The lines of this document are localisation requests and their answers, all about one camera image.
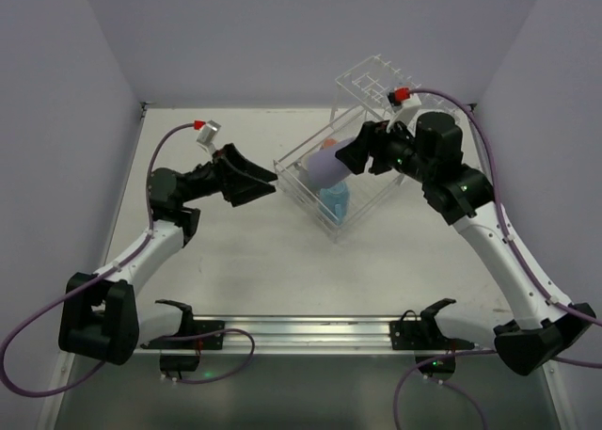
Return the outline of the pale grey footed cup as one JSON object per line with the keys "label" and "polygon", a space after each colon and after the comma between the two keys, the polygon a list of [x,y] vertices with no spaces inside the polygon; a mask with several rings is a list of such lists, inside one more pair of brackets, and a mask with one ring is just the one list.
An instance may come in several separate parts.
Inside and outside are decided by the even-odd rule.
{"label": "pale grey footed cup", "polygon": [[307,169],[306,159],[304,156],[300,157],[293,163],[293,169],[295,170],[297,180],[306,188],[310,188],[309,171]]}

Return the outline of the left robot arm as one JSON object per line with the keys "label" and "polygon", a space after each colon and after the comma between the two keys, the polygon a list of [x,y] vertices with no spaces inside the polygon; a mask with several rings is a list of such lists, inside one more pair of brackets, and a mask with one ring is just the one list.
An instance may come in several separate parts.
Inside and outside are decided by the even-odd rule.
{"label": "left robot arm", "polygon": [[188,202],[220,195],[233,207],[275,192],[277,175],[232,144],[189,172],[161,167],[147,179],[149,226],[111,263],[67,283],[58,335],[61,350],[115,365],[155,340],[190,341],[191,306],[159,299],[142,312],[136,297],[158,269],[196,235],[201,211]]}

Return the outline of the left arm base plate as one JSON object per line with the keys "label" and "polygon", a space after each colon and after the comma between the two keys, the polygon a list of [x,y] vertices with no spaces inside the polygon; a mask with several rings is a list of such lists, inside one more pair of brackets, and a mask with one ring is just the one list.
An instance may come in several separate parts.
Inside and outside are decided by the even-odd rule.
{"label": "left arm base plate", "polygon": [[196,320],[191,305],[168,299],[154,302],[139,315],[138,345],[145,349],[221,350],[221,320]]}

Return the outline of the light blue mug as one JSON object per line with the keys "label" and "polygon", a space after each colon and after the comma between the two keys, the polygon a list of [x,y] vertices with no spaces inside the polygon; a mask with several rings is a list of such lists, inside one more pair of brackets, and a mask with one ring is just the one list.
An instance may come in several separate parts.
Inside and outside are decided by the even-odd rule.
{"label": "light blue mug", "polygon": [[329,188],[323,188],[319,193],[320,210],[324,216],[340,226],[348,212],[350,191],[345,181],[336,183]]}

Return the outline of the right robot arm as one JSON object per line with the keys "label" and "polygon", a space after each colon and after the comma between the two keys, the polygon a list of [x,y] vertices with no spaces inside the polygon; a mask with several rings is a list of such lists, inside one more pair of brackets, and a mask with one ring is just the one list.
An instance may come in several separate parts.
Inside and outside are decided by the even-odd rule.
{"label": "right robot arm", "polygon": [[529,254],[494,197],[494,187],[463,161],[463,132],[454,118],[427,112],[409,131],[401,122],[368,121],[335,151],[352,173],[394,169],[421,185],[427,203],[472,247],[513,314],[476,338],[514,373],[526,376],[573,345],[596,314],[549,279]]}

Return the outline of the lavender tall cup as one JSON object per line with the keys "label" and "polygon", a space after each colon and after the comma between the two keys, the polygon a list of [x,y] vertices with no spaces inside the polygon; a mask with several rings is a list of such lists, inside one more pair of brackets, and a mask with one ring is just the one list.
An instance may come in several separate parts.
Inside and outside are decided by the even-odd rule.
{"label": "lavender tall cup", "polygon": [[352,172],[336,157],[337,150],[354,141],[353,137],[339,141],[335,146],[322,150],[321,148],[312,153],[306,160],[309,171],[310,186],[318,190],[329,188],[343,181]]}

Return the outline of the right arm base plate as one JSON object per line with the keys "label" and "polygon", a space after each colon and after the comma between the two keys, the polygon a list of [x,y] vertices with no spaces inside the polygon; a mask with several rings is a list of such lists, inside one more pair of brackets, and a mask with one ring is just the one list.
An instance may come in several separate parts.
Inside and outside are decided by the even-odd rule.
{"label": "right arm base plate", "polygon": [[443,335],[436,323],[437,315],[446,307],[456,303],[455,299],[443,298],[416,313],[406,310],[401,317],[388,323],[391,349],[394,351],[456,351],[471,350],[473,342]]}

